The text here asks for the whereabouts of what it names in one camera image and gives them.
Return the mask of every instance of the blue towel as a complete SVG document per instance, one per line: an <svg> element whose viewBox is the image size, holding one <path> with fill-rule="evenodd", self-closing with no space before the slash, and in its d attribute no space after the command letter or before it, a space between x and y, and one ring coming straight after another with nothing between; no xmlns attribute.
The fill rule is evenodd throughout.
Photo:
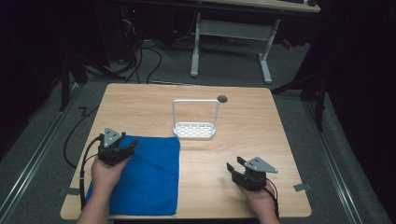
<svg viewBox="0 0 396 224"><path fill-rule="evenodd" d="M110 196L110 215L171 216L176 213L180 143L176 137L138 137L134 155ZM135 136L125 136L120 146ZM87 192L87 201L92 184Z"/></svg>

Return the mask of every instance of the desk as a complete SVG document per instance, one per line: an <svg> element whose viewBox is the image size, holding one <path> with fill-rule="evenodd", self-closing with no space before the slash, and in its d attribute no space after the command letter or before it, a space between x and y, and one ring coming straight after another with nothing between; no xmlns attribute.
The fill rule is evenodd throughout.
<svg viewBox="0 0 396 224"><path fill-rule="evenodd" d="M290 3L277 0L203 0L208 3L221 3L231 4L242 7L264 7L272 8L277 10L290 10L298 12L315 12L319 13L320 8L318 6L310 7L306 1L303 4ZM196 25L195 25L195 44L192 54L191 62L191 76L198 76L199 68L199 42L200 35L217 35L226 36L233 38L244 38L266 41L263 52L259 54L259 61L262 68L262 75L266 84L271 84L272 79L270 71L268 69L267 57L276 36L276 31L280 19L275 19L272 25L255 25L238 22L227 22L227 21L212 21L212 20L201 20L201 13L197 13Z"/></svg>
<svg viewBox="0 0 396 224"><path fill-rule="evenodd" d="M105 127L140 136L173 136L172 102L175 99L216 99L221 104L217 131L211 140L180 140L180 174L177 213L170 217L111 218L239 218L254 217L245 198L226 169L229 162L239 172L244 169L236 157L259 156L277 170L268 174L278 190L281 217L308 217L311 208L271 92L265 88L128 85L106 88L86 146ZM92 146L91 155L97 145ZM92 160L86 165L86 183L91 181ZM70 188L78 188L79 166ZM79 197L67 195L62 207L64 219L77 219Z"/></svg>

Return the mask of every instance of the person's left hand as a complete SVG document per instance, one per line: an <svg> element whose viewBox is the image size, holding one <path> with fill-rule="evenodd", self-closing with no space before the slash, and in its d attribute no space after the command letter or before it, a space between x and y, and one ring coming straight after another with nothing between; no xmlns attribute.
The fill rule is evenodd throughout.
<svg viewBox="0 0 396 224"><path fill-rule="evenodd" d="M120 163L110 166L95 157L92 165L93 191L109 195L120 180L120 174L128 163L127 158Z"/></svg>

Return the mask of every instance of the hand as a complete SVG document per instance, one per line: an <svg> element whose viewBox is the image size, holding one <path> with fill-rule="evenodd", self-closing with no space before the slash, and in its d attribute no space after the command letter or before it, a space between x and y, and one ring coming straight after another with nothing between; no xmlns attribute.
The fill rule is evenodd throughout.
<svg viewBox="0 0 396 224"><path fill-rule="evenodd" d="M261 224L280 223L276 217L275 202L270 194L264 189L260 191L249 191L237 185L247 198L247 204L257 216ZM267 181L265 186L272 194L275 193L272 185Z"/></svg>
<svg viewBox="0 0 396 224"><path fill-rule="evenodd" d="M110 166L96 157L92 165L93 192L110 195L119 182L120 174L129 159L127 158L114 166Z"/></svg>

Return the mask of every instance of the gray carpet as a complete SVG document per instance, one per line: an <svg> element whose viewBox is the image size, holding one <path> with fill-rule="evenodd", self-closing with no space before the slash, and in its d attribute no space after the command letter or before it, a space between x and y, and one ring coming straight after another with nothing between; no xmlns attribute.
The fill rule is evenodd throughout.
<svg viewBox="0 0 396 224"><path fill-rule="evenodd" d="M292 81L309 46L287 50L282 46L273 45L268 64L274 82L272 85L265 85L255 52L258 52L261 44L260 42L249 42L241 47L228 42L222 43L220 46L219 43L204 43L201 50L200 74L198 77L192 78L189 75L192 48L189 42L181 42L172 48L161 43L147 42L145 43L146 47L154 46L152 49L162 55L160 67L150 77L151 84L176 82L274 89ZM154 51L143 50L142 64L138 70L140 82L146 82L147 75L159 60L160 57ZM138 79L134 75L130 83L137 81ZM116 81L90 76L90 80L85 86L80 86L73 91L74 102L64 114L64 120L53 136L44 160L36 170L16 207L11 209L12 213L5 223L74 223L74 221L62 220L60 217L64 201L63 189L69 186L75 172L64 160L64 143L75 125L83 118L81 107L86 107L87 111L90 111L98 106L106 85L111 82ZM50 98L31 117L28 127L18 142L1 161L0 202L5 201L19 175L35 153L46 130L59 115L60 88L60 84L58 84L53 89ZM281 218L281 222L349 223L347 213L326 165L317 130L312 125L309 113L306 112L306 103L300 101L298 92L286 91L274 97L302 180L312 187L306 192L312 207L312 215L307 218ZM94 115L95 113L92 113L78 125L66 146L67 157L74 164L77 164L83 150ZM329 98L326 99L323 128L323 134L326 136L354 202L359 208L361 223L390 223L345 139Z"/></svg>

